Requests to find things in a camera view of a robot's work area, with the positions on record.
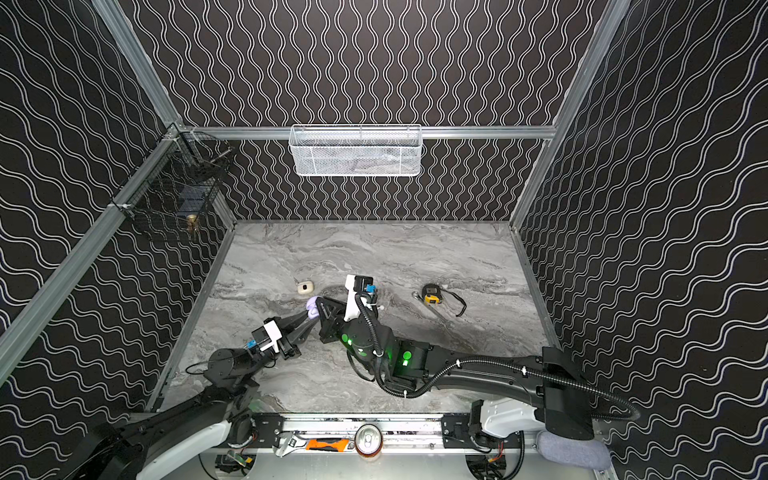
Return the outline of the purple round earbud case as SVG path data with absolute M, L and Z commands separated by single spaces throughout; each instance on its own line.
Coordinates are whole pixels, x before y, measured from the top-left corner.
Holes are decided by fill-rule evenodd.
M 318 307 L 318 296 L 309 298 L 305 304 L 307 316 L 310 320 L 316 320 L 320 317 L 320 311 Z

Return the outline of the beige earbud charging case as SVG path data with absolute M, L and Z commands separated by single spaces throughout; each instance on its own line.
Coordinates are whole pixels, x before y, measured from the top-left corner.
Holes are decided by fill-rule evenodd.
M 300 295 L 309 295 L 315 290 L 314 283 L 311 280 L 302 281 L 297 284 L 297 292 Z

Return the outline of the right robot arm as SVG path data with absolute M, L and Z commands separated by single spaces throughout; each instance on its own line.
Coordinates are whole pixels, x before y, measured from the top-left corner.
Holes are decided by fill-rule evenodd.
M 320 320 L 324 343 L 339 341 L 363 378 L 385 393 L 417 399 L 434 389 L 497 396 L 474 404 L 475 430 L 504 438 L 544 429 L 571 440 L 591 440 L 596 420 L 629 422 L 640 410 L 625 398 L 584 382 L 556 348 L 524 357 L 493 357 L 397 337 L 366 298 L 351 304 L 314 297 L 307 306 Z

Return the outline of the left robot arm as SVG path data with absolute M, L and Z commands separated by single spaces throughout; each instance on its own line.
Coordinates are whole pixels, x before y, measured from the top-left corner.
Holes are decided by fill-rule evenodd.
M 161 479 L 202 452 L 220 445 L 241 449 L 259 437 L 250 403 L 253 376 L 278 359 L 300 355 L 299 346 L 322 322 L 315 308 L 274 317 L 253 332 L 246 347 L 222 348 L 201 363 L 208 385 L 158 413 L 94 428 L 66 461 L 59 479 Z

